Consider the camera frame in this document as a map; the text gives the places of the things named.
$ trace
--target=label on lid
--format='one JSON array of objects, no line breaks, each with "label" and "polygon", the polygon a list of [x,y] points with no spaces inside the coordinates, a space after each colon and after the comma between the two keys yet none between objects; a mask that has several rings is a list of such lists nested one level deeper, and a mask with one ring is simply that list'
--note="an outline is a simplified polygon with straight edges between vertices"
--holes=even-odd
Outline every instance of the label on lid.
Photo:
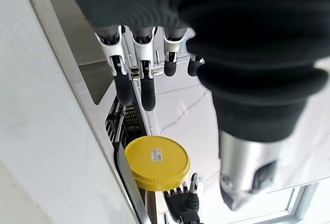
[{"label": "label on lid", "polygon": [[162,155],[160,149],[151,149],[151,160],[152,161],[162,161]]}]

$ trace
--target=yellow lid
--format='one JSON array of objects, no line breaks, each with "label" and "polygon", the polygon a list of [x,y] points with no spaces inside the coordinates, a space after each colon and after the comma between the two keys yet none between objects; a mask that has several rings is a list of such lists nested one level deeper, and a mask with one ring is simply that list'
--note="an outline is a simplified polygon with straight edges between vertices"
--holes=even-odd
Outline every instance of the yellow lid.
[{"label": "yellow lid", "polygon": [[164,191],[178,187],[190,168],[186,150],[163,136],[142,136],[125,149],[129,166],[139,188]]}]

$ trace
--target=white marble surface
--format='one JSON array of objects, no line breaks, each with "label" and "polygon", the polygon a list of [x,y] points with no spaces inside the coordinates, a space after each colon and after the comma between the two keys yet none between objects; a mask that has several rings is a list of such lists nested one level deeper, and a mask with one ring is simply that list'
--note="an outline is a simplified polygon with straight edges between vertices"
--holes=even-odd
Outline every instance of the white marble surface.
[{"label": "white marble surface", "polygon": [[[330,59],[319,67],[330,69]],[[173,78],[157,76],[156,107],[148,113],[152,134],[182,144],[191,158],[190,175],[198,172],[208,204],[222,202],[219,193],[218,127],[211,93],[189,77],[183,64]],[[308,184],[330,177],[330,84],[311,97],[278,162],[269,191]],[[159,212],[166,211],[157,193]]]}]

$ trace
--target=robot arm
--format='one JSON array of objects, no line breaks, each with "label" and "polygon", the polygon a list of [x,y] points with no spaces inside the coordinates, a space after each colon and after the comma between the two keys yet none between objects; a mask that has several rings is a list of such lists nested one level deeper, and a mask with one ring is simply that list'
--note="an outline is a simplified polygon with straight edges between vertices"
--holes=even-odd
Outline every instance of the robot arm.
[{"label": "robot arm", "polygon": [[[165,28],[165,73],[171,76],[182,34],[192,27],[196,37],[188,40],[187,49],[202,64],[197,75],[212,92],[225,203],[237,210],[272,182],[283,140],[292,133],[308,97],[328,78],[313,65],[330,55],[330,0],[76,2],[100,38],[113,36],[113,26],[127,25],[133,31],[141,78],[148,80],[141,86],[148,92],[146,110],[155,105],[150,30]],[[129,79],[125,65],[114,56],[109,64],[113,73],[122,74],[115,83],[118,93],[128,92],[119,94],[125,98],[131,94]]]}]

